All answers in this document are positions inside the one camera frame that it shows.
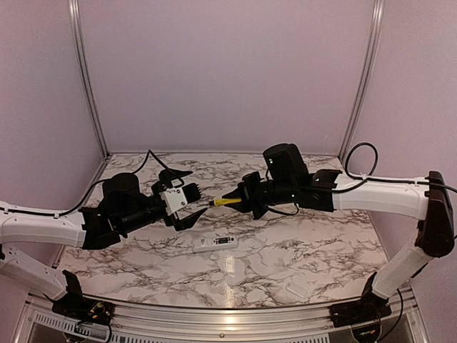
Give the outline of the yellow handled screwdriver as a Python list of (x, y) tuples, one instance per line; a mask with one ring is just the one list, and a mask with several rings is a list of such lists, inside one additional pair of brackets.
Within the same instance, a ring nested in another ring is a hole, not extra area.
[(208, 205), (210, 207), (228, 207), (229, 205), (240, 204), (241, 202), (242, 202), (242, 200), (240, 198), (234, 198), (234, 199), (220, 198), (220, 199), (211, 200), (208, 203)]

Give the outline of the white remote control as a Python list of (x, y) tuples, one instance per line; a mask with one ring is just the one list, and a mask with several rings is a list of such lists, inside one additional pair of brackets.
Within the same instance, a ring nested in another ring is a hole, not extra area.
[(191, 249), (193, 253), (201, 253), (234, 249), (237, 246), (238, 239), (235, 236), (203, 237), (194, 240)]

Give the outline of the white battery compartment cover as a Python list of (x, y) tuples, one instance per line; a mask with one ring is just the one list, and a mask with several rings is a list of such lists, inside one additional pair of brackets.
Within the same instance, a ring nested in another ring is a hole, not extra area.
[(293, 282), (289, 282), (286, 285), (286, 290), (288, 290), (290, 293), (295, 294), (297, 297), (300, 297), (300, 298), (305, 298), (307, 295), (307, 291), (303, 287), (301, 287), (298, 284), (295, 284)]

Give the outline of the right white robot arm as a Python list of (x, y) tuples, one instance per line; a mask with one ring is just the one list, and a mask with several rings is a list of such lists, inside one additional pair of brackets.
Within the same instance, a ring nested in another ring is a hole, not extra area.
[(222, 202), (241, 213), (260, 219), (274, 206), (294, 204), (322, 212), (367, 210), (399, 214), (417, 219), (417, 236), (412, 238), (367, 282), (363, 297), (353, 313), (370, 319), (394, 292), (432, 259), (441, 258), (455, 247), (450, 187), (441, 173), (413, 179), (352, 175), (347, 170), (308, 168), (295, 144), (282, 143), (263, 152), (269, 178), (258, 172), (243, 177), (236, 189), (223, 195)]

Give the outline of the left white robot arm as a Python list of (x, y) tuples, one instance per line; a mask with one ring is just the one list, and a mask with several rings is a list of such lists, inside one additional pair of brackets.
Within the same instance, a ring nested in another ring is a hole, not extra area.
[(102, 181), (103, 198), (97, 207), (82, 207), (69, 214), (36, 213), (5, 204), (1, 210), (1, 273), (54, 303), (61, 302), (73, 317), (85, 317), (91, 307), (77, 276), (66, 270), (53, 271), (15, 245), (36, 242), (102, 250), (156, 222), (178, 232), (190, 229), (205, 209), (179, 218), (179, 211), (201, 199), (197, 184), (173, 184), (188, 175), (189, 171), (161, 171), (152, 194), (147, 196), (141, 193), (134, 173), (119, 173)]

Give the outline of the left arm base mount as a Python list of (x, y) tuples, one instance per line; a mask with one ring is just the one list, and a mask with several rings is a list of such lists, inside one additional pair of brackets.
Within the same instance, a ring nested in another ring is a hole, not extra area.
[(67, 270), (62, 274), (66, 281), (65, 292), (61, 298), (51, 301), (52, 311), (77, 319), (80, 323), (90, 322), (109, 326), (114, 314), (114, 304), (85, 297), (77, 276)]

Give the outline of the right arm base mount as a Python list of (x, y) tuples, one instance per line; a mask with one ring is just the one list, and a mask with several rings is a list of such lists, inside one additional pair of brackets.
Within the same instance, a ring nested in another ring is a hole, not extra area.
[(333, 304), (329, 307), (334, 327), (379, 320), (392, 314), (388, 300), (375, 295), (372, 284), (373, 277), (366, 282), (358, 300)]

